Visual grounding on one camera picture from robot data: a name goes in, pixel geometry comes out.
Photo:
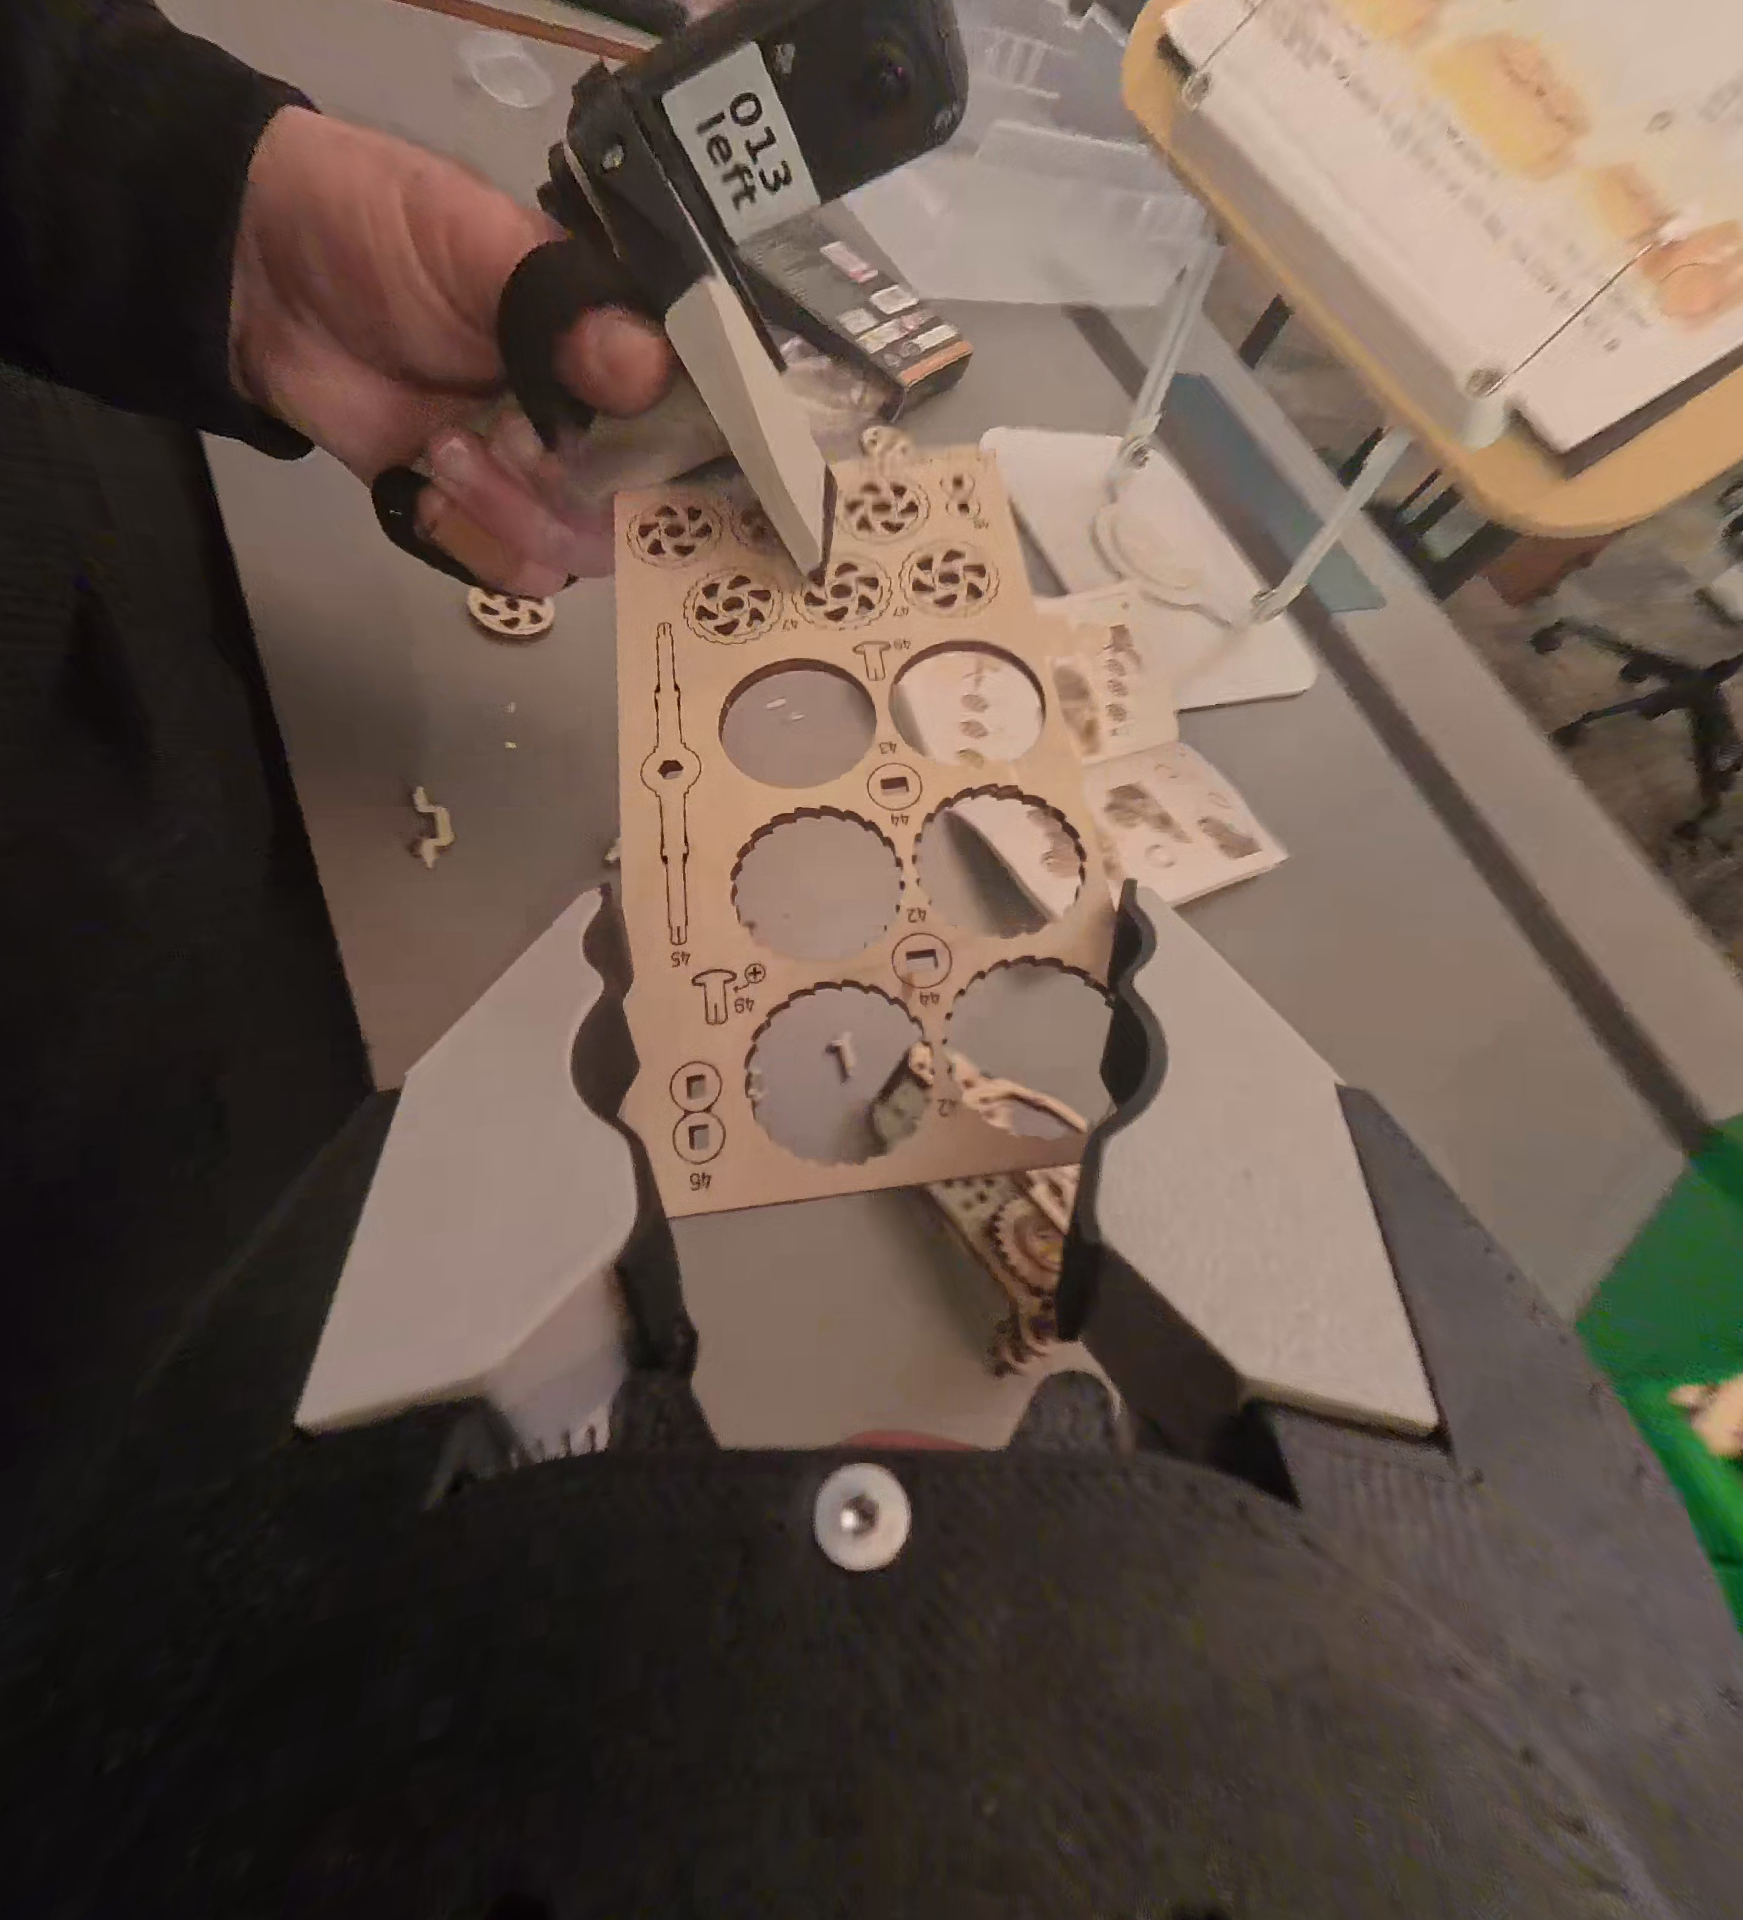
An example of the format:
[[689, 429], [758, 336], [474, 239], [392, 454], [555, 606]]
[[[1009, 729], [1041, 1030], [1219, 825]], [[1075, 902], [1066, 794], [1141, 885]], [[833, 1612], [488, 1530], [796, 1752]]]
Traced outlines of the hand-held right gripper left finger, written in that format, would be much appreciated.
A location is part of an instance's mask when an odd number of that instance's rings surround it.
[[699, 1337], [641, 1141], [618, 903], [581, 894], [407, 1070], [295, 1428], [443, 1404], [525, 1456], [601, 1449], [625, 1380]]

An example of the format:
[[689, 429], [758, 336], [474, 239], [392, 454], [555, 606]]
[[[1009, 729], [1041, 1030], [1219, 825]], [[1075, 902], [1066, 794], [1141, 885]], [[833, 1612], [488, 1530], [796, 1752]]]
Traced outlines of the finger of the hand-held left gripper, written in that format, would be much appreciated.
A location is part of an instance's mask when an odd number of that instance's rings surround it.
[[667, 310], [667, 338], [787, 558], [804, 577], [822, 577], [835, 526], [833, 468], [730, 283], [693, 282]]

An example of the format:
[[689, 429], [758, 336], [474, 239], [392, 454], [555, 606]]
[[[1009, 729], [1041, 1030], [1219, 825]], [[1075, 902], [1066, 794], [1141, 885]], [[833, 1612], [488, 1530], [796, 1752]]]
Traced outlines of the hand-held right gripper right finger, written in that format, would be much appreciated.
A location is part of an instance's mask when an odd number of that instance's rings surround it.
[[1176, 1451], [1268, 1404], [1430, 1436], [1440, 1410], [1312, 1043], [1154, 892], [1127, 882], [1054, 1324]]

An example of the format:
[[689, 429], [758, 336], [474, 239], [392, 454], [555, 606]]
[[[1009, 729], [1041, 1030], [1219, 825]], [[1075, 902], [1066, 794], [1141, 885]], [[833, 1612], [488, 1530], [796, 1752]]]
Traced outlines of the wooden buggy model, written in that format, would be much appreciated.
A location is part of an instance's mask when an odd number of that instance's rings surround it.
[[987, 1371], [1021, 1376], [1059, 1343], [1057, 1287], [1088, 1127], [1063, 1098], [983, 1073], [956, 1051], [948, 1057], [948, 1079], [940, 1081], [931, 1047], [919, 1041], [889, 1070], [869, 1106], [874, 1139], [889, 1149], [940, 1106], [1000, 1123], [1013, 1137], [1054, 1139], [1071, 1153], [1063, 1165], [925, 1184], [931, 1205], [998, 1295], [1001, 1312], [987, 1337]]

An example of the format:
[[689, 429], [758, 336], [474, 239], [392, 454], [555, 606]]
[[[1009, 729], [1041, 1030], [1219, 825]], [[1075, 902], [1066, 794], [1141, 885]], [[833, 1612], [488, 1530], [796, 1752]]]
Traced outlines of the wooden parts sheet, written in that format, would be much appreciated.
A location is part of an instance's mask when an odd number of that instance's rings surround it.
[[889, 707], [956, 646], [1054, 698], [1000, 472], [966, 446], [835, 480], [815, 581], [738, 483], [618, 497], [621, 1116], [670, 1219], [1069, 1160], [950, 1106], [881, 1147], [869, 1106], [919, 1041], [940, 1081], [956, 1051], [1087, 1131], [1101, 1103], [1115, 903], [1057, 715], [1021, 761], [957, 765]]

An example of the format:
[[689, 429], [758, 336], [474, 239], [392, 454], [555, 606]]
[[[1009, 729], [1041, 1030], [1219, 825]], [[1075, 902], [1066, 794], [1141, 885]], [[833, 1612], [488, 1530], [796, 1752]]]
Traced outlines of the paper instruction booklet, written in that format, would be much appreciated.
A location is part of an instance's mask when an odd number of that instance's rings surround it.
[[1009, 658], [948, 646], [891, 688], [891, 716], [912, 742], [946, 764], [1016, 764], [1057, 715], [1115, 897], [1136, 879], [1180, 906], [1279, 868], [1282, 846], [1183, 740], [1173, 691], [1138, 638], [1136, 594], [1098, 589], [1043, 599], [1036, 610], [1057, 638], [1054, 698]]

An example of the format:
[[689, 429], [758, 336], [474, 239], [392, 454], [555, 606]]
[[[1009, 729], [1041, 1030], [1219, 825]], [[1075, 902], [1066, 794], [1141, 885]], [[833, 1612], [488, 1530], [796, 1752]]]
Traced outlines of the person's left forearm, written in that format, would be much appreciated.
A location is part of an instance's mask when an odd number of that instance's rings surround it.
[[290, 84], [155, 3], [0, 1], [0, 359], [300, 459], [235, 383], [235, 242]]

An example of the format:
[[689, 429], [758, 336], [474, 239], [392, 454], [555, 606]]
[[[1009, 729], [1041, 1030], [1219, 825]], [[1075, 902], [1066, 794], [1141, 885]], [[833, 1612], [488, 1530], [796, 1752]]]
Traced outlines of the person's left hand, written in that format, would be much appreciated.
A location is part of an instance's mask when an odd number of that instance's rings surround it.
[[613, 515], [561, 444], [502, 406], [499, 298], [537, 257], [555, 399], [629, 419], [676, 362], [602, 261], [443, 156], [282, 109], [259, 134], [235, 241], [230, 370], [259, 412], [368, 485], [406, 553], [467, 585], [551, 596], [613, 566]]

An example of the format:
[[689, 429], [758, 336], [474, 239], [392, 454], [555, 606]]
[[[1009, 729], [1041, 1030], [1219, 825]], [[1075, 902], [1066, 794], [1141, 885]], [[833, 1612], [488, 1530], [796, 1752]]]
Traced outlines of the black cardboard box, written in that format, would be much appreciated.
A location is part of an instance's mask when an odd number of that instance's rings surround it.
[[904, 419], [966, 373], [974, 349], [867, 239], [827, 209], [740, 247], [742, 279], [787, 368], [843, 375], [869, 419]]

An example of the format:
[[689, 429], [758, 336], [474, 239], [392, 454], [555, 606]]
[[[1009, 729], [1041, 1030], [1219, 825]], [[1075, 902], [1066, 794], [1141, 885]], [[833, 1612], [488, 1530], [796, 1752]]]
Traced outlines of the translucent plastic container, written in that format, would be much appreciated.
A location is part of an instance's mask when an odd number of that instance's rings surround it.
[[948, 144], [845, 207], [928, 299], [1149, 310], [1210, 244], [1122, 104], [1141, 1], [957, 1], [969, 101]]

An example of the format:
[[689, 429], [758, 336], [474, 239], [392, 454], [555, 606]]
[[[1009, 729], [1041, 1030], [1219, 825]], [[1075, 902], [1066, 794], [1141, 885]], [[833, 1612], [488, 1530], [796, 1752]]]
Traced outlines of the clear plastic cup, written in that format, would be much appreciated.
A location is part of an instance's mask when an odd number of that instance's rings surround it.
[[477, 27], [459, 38], [456, 58], [463, 79], [502, 109], [529, 113], [553, 101], [555, 77], [515, 35]]

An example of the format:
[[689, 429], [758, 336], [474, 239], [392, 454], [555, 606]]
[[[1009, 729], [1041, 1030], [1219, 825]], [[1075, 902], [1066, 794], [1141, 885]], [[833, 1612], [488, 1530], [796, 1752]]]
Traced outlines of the green object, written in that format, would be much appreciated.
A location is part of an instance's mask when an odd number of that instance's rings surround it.
[[1743, 1116], [1705, 1139], [1579, 1335], [1684, 1502], [1743, 1639], [1743, 1467], [1672, 1404], [1675, 1388], [1743, 1376]]

